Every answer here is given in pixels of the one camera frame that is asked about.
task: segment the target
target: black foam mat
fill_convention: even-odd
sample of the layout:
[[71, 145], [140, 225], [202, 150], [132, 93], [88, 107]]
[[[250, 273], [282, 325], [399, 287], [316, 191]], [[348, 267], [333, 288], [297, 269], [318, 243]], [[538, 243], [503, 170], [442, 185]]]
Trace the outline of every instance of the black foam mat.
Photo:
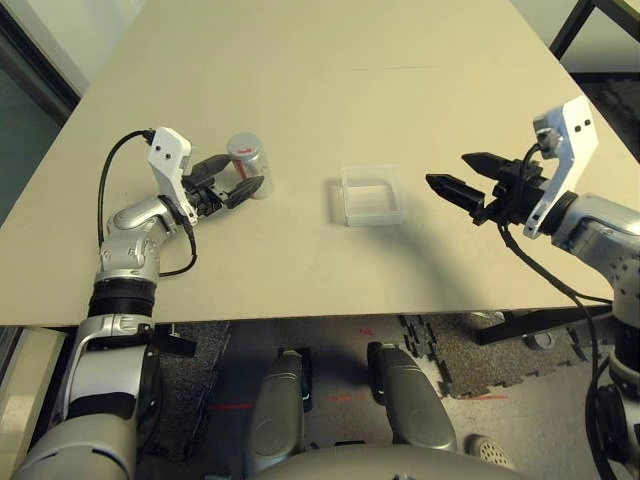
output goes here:
[[549, 350], [533, 350], [519, 338], [483, 346], [475, 343], [478, 329], [501, 322], [496, 314], [403, 319], [405, 328], [416, 334], [407, 335], [407, 347], [414, 355], [428, 355], [437, 362], [443, 377], [442, 393], [453, 397], [484, 395], [491, 386], [509, 387], [522, 383], [526, 376], [546, 375], [582, 361], [566, 329], [552, 332], [555, 344]]

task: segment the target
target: black joint band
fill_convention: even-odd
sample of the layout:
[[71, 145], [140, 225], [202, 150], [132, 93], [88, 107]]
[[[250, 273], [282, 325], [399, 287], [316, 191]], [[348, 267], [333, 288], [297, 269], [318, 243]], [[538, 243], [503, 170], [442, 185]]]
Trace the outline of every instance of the black joint band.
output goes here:
[[151, 317], [155, 291], [155, 283], [149, 280], [136, 278], [101, 280], [93, 285], [88, 316], [122, 313]]
[[540, 225], [540, 233], [553, 235], [558, 227], [560, 227], [564, 215], [567, 213], [569, 206], [576, 198], [578, 198], [578, 195], [575, 193], [569, 191], [564, 192], [553, 207], [551, 207], [551, 210], [542, 221], [542, 225]]

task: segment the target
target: wall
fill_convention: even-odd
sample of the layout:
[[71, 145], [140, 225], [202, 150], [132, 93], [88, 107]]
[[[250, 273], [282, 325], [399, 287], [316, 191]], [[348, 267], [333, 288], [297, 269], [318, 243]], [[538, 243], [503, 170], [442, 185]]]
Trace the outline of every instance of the wall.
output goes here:
[[0, 0], [83, 95], [145, 0]]
[[[640, 11], [640, 0], [625, 0]], [[551, 42], [577, 0], [511, 0], [545, 42]], [[596, 9], [578, 33], [562, 64], [570, 72], [640, 72], [640, 44]]]

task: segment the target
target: floor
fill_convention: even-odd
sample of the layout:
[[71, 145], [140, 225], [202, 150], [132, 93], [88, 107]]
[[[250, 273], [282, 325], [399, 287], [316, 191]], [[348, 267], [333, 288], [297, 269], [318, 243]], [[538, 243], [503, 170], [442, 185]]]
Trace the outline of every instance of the floor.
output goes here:
[[[313, 367], [313, 409], [305, 414], [305, 446], [336, 442], [390, 443], [384, 407], [371, 396], [366, 346], [371, 341], [403, 343], [395, 316], [233, 322], [231, 340], [217, 365], [218, 380], [209, 401], [206, 432], [194, 457], [167, 465], [166, 478], [206, 478], [225, 473], [242, 479], [245, 440], [260, 381], [279, 347], [309, 347]], [[433, 385], [437, 366], [417, 363]], [[519, 471], [533, 478], [595, 479], [597, 474], [584, 433], [584, 395], [590, 378], [587, 363], [560, 368], [522, 384], [494, 387], [475, 399], [443, 398], [462, 451], [473, 433], [497, 440]], [[629, 478], [615, 467], [618, 478]]]

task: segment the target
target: metal table leg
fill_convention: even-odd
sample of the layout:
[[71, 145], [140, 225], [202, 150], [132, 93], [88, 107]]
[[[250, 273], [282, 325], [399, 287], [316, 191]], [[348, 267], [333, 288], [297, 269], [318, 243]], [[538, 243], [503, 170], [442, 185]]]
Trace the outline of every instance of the metal table leg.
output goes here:
[[[596, 319], [611, 316], [610, 305], [587, 307]], [[487, 345], [533, 333], [553, 330], [570, 323], [586, 320], [579, 308], [557, 308], [552, 310], [534, 310], [528, 313], [504, 312], [505, 322], [476, 332], [476, 343]]]

